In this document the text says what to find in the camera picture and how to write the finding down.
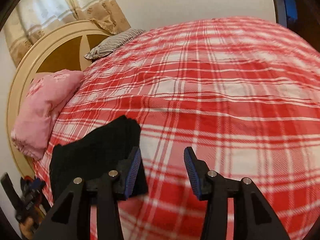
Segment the bed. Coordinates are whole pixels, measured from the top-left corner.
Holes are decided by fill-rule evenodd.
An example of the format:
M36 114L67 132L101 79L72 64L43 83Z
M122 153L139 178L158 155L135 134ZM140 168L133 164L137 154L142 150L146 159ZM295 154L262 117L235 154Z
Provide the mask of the bed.
M124 239L199 239L205 203L192 194L187 146L225 177L252 178L290 238L302 239L320 214L318 52L284 27L231 17L151 30L94 63L84 59L106 36L90 21L72 23L23 58L9 94L8 137L36 72L82 70L85 79L59 115L42 160L25 158L9 139L20 173L45 180L52 204L53 147L125 114L141 126L149 194L119 204ZM63 54L66 47L73 59Z

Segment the curtain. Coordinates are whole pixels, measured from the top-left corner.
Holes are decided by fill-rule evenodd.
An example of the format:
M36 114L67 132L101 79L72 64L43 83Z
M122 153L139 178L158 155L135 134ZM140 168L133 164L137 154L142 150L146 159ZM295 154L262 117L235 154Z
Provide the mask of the curtain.
M18 65L46 33L85 19L96 22L111 34L130 28L116 0L21 0L4 25L13 61Z

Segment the metal screw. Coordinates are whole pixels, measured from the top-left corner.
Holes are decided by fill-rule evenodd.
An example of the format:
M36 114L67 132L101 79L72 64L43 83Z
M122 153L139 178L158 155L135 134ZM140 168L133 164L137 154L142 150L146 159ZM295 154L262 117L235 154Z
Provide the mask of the metal screw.
M82 179L81 178L75 178L74 180L73 180L73 183L74 184L80 184L82 182Z
M244 183L244 184L249 185L251 182L252 182L252 180L249 179L249 178L244 178L244 179L243 179L243 183Z
M215 171L208 171L208 176L215 177L217 176L217 173Z
M109 176L110 177L115 177L117 175L118 175L118 171L115 171L115 170L109 171Z

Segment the wooden headboard panel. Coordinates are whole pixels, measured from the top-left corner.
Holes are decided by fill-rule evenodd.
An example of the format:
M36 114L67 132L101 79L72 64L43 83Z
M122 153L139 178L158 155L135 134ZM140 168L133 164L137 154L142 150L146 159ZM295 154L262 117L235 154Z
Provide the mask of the wooden headboard panel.
M85 70L92 61L84 55L108 36L111 34L92 21L72 22L43 36L20 62L9 92L6 128L12 158L22 176L34 176L32 160L14 147L10 133L35 74L62 69Z

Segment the bedroom wall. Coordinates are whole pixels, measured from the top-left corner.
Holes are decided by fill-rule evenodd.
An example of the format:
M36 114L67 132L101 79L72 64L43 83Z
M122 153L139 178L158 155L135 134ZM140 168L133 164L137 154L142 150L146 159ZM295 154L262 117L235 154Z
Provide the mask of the bedroom wall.
M15 73L15 65L10 57L8 47L4 37L4 31L0 32L0 63L1 63L1 74L0 74L0 177L7 172L13 183L16 192L20 195L20 174L13 162L11 152L8 146L8 139L5 129L5 113L7 107L7 97L11 81ZM12 227L20 234L19 226L14 218L14 209L5 194L2 186L0 185L0 206L6 215L8 221Z
M197 19L256 16L275 22L273 0L116 0L132 27L149 30Z

